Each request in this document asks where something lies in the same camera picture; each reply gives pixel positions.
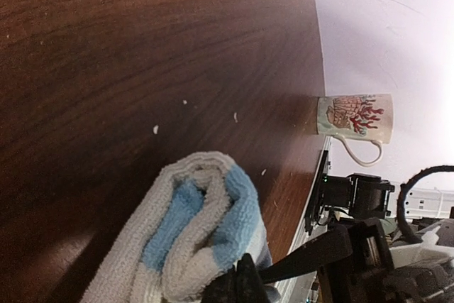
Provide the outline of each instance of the white and blue towel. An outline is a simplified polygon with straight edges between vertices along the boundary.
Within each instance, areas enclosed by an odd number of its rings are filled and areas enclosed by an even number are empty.
[[[244,253],[272,263],[257,191],[229,156],[195,153],[162,169],[82,302],[196,300]]]

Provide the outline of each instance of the striped towel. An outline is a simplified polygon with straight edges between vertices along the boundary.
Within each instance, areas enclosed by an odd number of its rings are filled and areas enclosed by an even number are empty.
[[[99,267],[82,302],[187,302],[239,260],[271,265],[254,185],[219,152],[163,168]]]

